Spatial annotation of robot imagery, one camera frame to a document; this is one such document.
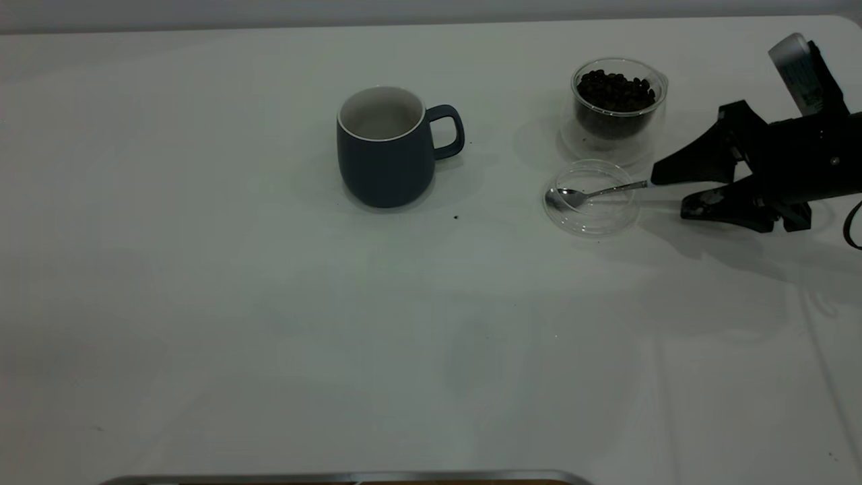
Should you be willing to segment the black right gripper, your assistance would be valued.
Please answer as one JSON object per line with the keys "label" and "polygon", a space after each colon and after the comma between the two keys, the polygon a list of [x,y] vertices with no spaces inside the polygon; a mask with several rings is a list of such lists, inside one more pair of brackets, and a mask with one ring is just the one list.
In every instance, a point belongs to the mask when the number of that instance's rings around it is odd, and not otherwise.
{"label": "black right gripper", "polygon": [[[751,156],[754,177],[735,180]],[[719,107],[699,138],[653,165],[653,185],[723,185],[684,197],[683,219],[769,233],[811,229],[808,203],[861,191],[861,115],[810,115],[767,125],[748,102]]]}

